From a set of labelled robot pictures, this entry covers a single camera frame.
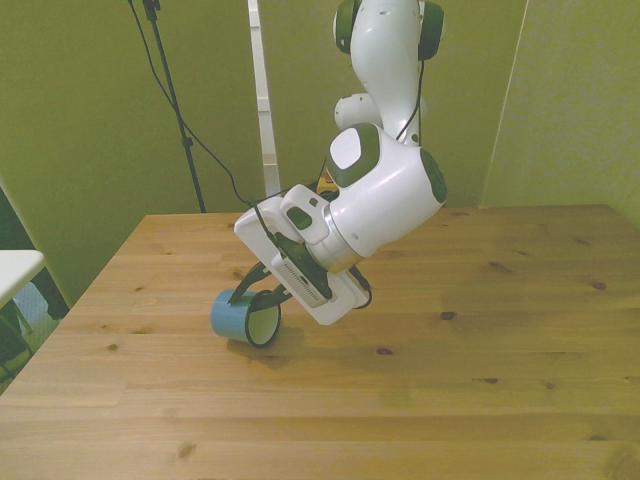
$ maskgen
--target green wall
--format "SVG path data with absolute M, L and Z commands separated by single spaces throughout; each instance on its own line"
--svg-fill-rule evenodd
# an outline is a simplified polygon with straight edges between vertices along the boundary
M 439 0 L 446 33 L 426 63 L 423 145 L 447 179 L 448 205 L 475 205 L 491 159 L 525 0 Z M 313 179 L 339 133 L 333 107 L 364 89 L 335 46 L 335 1 L 261 0 L 260 15 L 283 187 Z
M 488 205 L 605 203 L 640 226 L 640 4 L 530 0 Z
M 261 197 L 246 2 L 161 4 L 185 119 Z M 198 212 L 191 176 L 125 0 L 0 0 L 0 12 L 0 181 L 74 303 L 144 215 Z M 194 152 L 209 211 L 244 210 Z

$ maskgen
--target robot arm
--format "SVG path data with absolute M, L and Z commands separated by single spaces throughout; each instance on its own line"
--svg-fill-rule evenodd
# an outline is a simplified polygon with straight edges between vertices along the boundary
M 334 21 L 336 44 L 351 54 L 367 93 L 342 99 L 336 108 L 343 131 L 326 161 L 339 196 L 329 202 L 297 185 L 235 225 L 265 268 L 321 324 L 367 302 L 358 262 L 417 228 L 445 201 L 442 174 L 418 145 L 419 118 L 408 124 L 419 62 L 437 51 L 442 19 L 440 7 L 429 2 L 343 2 Z

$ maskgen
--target tape roll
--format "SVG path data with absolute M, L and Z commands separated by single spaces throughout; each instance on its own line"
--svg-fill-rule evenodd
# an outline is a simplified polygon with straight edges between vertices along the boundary
M 254 312 L 252 305 L 262 295 L 271 293 L 246 291 L 235 303 L 229 298 L 233 290 L 225 290 L 213 302 L 211 326 L 216 335 L 240 342 L 250 343 L 254 347 L 266 347 L 278 334 L 282 321 L 280 305 Z

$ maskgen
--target black pole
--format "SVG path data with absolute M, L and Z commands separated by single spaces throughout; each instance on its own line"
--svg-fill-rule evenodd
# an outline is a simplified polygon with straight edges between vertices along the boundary
M 198 182 L 198 175 L 196 173 L 196 165 L 193 161 L 193 155 L 191 154 L 191 147 L 193 146 L 193 140 L 187 136 L 184 129 L 184 121 L 180 114 L 180 107 L 178 106 L 178 99 L 176 97 L 176 91 L 173 88 L 173 82 L 171 81 L 171 73 L 169 72 L 169 64 L 167 63 L 167 57 L 164 54 L 164 47 L 162 46 L 162 40 L 160 39 L 160 31 L 158 30 L 158 16 L 156 10 L 160 10 L 159 0 L 142 0 L 144 3 L 144 10 L 147 14 L 147 19 L 151 22 L 153 27 L 153 34 L 156 37 L 156 43 L 158 44 L 158 50 L 160 51 L 160 58 L 162 59 L 162 66 L 164 67 L 164 74 L 167 77 L 167 85 L 169 87 L 169 93 L 171 95 L 171 102 L 173 103 L 173 109 L 176 112 L 178 119 L 178 126 L 180 127 L 180 135 L 182 136 L 182 146 L 184 147 L 184 153 L 187 155 L 187 161 L 189 162 L 189 169 L 191 170 L 191 179 L 193 180 L 193 187 L 196 190 L 198 197 L 198 204 L 200 205 L 200 211 L 207 213 L 204 206 L 204 199 L 202 198 L 202 191 L 200 190 L 200 183 Z

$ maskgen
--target wood grain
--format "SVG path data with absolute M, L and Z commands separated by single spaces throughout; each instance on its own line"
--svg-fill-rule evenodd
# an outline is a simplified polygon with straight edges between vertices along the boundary
M 640 479 L 640 232 L 443 209 L 329 327 L 211 330 L 237 214 L 146 217 L 0 397 L 0 478 Z M 275 283 L 264 282 L 265 287 Z

